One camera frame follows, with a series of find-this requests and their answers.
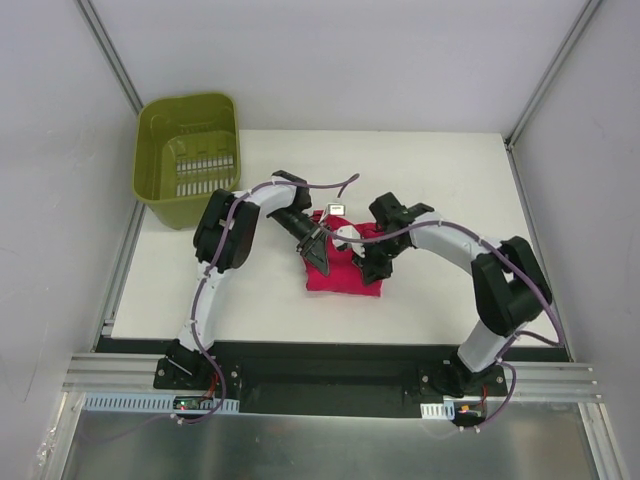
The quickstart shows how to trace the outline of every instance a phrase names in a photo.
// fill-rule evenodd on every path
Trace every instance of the white table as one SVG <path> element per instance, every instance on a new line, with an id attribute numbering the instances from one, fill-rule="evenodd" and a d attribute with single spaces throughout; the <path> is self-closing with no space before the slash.
<path id="1" fill-rule="evenodd" d="M 240 138 L 242 188 L 279 169 L 310 183 L 360 172 L 343 196 L 351 221 L 369 221 L 369 204 L 391 191 L 407 206 L 424 202 L 487 236 L 529 236 L 497 134 L 242 131 Z M 316 190 L 312 196 L 322 208 L 335 192 Z M 192 237 L 192 229 L 164 227 L 147 209 L 114 338 L 177 335 L 195 287 Z M 471 278 L 434 254 L 404 252 L 376 299 L 307 292 L 296 243 L 275 221 L 259 223 L 251 255 L 220 305 L 217 339 L 457 344 L 476 323 Z M 530 330 L 554 337 L 544 315 Z"/>

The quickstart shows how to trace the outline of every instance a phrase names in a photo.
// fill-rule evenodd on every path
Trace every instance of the red towel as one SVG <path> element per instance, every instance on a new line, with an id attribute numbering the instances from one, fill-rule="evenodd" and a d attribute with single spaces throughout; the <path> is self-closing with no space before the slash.
<path id="1" fill-rule="evenodd" d="M 320 220 L 321 215 L 322 211 L 316 210 L 311 218 L 317 222 Z M 354 225 L 345 220 L 344 217 L 333 215 L 329 215 L 325 220 L 327 227 L 333 231 L 338 230 L 340 227 L 353 225 L 362 238 L 373 238 L 382 235 L 382 233 L 376 232 L 375 223 Z M 327 240 L 327 256 L 329 259 L 329 275 L 327 277 L 316 270 L 309 262 L 304 261 L 307 269 L 307 290 L 311 292 L 349 293 L 370 297 L 380 296 L 382 280 L 376 280 L 370 285 L 362 283 L 362 272 L 353 264 L 353 250 L 347 248 L 340 252 L 329 238 Z"/>

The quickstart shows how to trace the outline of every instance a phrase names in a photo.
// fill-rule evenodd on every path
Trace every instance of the gray wall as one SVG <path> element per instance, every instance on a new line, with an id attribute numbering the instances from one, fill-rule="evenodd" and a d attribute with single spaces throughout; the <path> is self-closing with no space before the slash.
<path id="1" fill-rule="evenodd" d="M 95 0 L 142 100 L 241 128 L 507 133 L 584 0 Z"/>
<path id="2" fill-rule="evenodd" d="M 0 477 L 25 478 L 95 331 L 135 118 L 72 1 L 0 14 Z"/>
<path id="3" fill-rule="evenodd" d="M 573 351 L 640 478 L 640 2 L 609 0 L 516 146 Z"/>

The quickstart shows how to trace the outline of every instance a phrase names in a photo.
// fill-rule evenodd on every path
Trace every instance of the metal frame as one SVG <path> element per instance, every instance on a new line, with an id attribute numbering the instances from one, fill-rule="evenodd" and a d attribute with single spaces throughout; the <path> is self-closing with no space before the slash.
<path id="1" fill-rule="evenodd" d="M 42 464 L 42 470 L 37 478 L 57 480 L 62 477 L 71 450 L 73 435 L 82 412 L 84 398 L 84 392 L 64 392 L 62 394 L 58 413 L 48 430 L 47 440 L 38 452 L 39 457 L 46 459 L 46 461 Z"/>
<path id="2" fill-rule="evenodd" d="M 154 390 L 153 379 L 162 355 L 79 353 L 62 385 L 66 392 L 173 393 Z M 588 403 L 603 401 L 593 368 L 573 362 L 511 362 L 518 372 L 514 400 L 518 402 Z M 505 376 L 511 380 L 509 371 Z"/>
<path id="3" fill-rule="evenodd" d="M 585 2 L 582 10 L 569 28 L 567 35 L 562 40 L 562 43 L 560 43 L 560 47 L 556 51 L 556 54 L 553 56 L 551 63 L 542 74 L 540 81 L 536 85 L 536 88 L 533 90 L 533 94 L 524 107 L 522 114 L 520 114 L 520 117 L 516 121 L 515 127 L 513 128 L 511 133 L 507 135 L 506 144 L 509 150 L 513 148 L 515 143 L 522 135 L 522 132 L 529 123 L 531 116 L 538 108 L 538 105 L 540 105 L 540 102 L 549 90 L 549 87 L 562 69 L 562 66 L 566 62 L 567 58 L 569 58 L 569 55 L 582 37 L 582 34 L 586 30 L 587 26 L 591 23 L 593 16 L 598 11 L 598 8 L 600 8 L 600 5 L 602 5 L 603 1 L 604 0 L 587 0 Z"/>
<path id="4" fill-rule="evenodd" d="M 142 100 L 92 1 L 75 0 L 75 2 L 132 109 L 136 114 L 139 113 L 143 107 Z M 603 0 L 587 0 L 585 2 L 505 142 L 523 211 L 532 235 L 533 245 L 536 249 L 536 254 L 542 259 L 541 263 L 545 274 L 546 268 L 543 256 L 540 255 L 535 222 L 518 173 L 517 161 L 513 156 L 513 147 L 602 2 Z M 135 251 L 143 216 L 144 206 L 137 203 L 134 207 L 105 298 L 101 315 L 102 323 L 96 334 L 96 343 L 101 335 L 108 336 L 110 334 L 131 258 Z M 41 450 L 46 462 L 43 464 L 40 478 L 60 478 L 62 475 L 79 419 L 80 405 L 84 402 L 85 392 L 157 394 L 158 391 L 153 389 L 152 383 L 159 358 L 159 355 L 139 354 L 87 353 L 74 355 L 63 384 L 64 393 L 60 401 L 58 414 L 50 430 L 52 434 L 47 438 L 45 448 Z M 518 369 L 516 401 L 578 403 L 598 475 L 603 479 L 628 478 L 628 473 L 624 471 L 624 466 L 618 453 L 619 450 L 611 434 L 612 430 L 606 407 L 603 403 L 601 387 L 594 376 L 593 369 L 589 365 L 548 362 L 512 363 Z M 162 393 L 180 394 L 185 392 L 165 390 Z"/>

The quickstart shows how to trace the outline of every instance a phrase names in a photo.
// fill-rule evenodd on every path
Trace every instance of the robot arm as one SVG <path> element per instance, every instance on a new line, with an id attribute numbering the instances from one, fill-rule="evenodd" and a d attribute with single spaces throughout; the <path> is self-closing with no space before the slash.
<path id="1" fill-rule="evenodd" d="M 275 184 L 278 180 L 298 182 L 304 182 L 304 180 L 286 172 L 274 173 L 271 180 L 274 182 L 273 186 L 256 191 L 251 195 L 250 200 L 238 205 L 222 253 L 213 267 L 210 266 L 210 262 L 221 241 L 231 204 L 246 192 L 230 193 L 225 190 L 214 192 L 196 230 L 193 240 L 198 258 L 196 294 L 198 289 L 201 291 L 197 295 L 195 312 L 191 312 L 190 317 L 196 320 L 196 331 L 205 349 L 209 349 L 214 343 L 215 325 L 220 314 L 220 309 L 216 308 L 217 303 L 226 294 L 226 286 L 233 276 L 233 270 L 241 267 L 249 256 L 258 219 L 291 206 L 298 208 L 306 207 L 307 204 L 311 206 L 308 189 Z M 178 341 L 182 347 L 197 352 L 198 347 L 191 332 L 191 324 L 191 318 L 183 324 L 178 334 Z"/>
<path id="2" fill-rule="evenodd" d="M 442 224 L 443 217 L 431 207 L 417 204 L 406 208 L 387 193 L 370 206 L 378 225 L 392 233 L 413 224 L 429 223 L 382 242 L 365 245 L 364 258 L 354 254 L 365 281 L 391 275 L 391 261 L 408 247 L 433 252 L 472 276 L 476 308 L 480 319 L 467 340 L 458 347 L 430 384 L 440 393 L 462 397 L 470 386 L 496 363 L 497 357 L 513 342 L 514 334 L 541 312 L 535 294 L 514 276 L 485 246 L 466 233 Z M 529 243 L 520 237 L 507 241 L 483 240 L 500 251 L 522 270 L 551 302 L 551 291 Z"/>

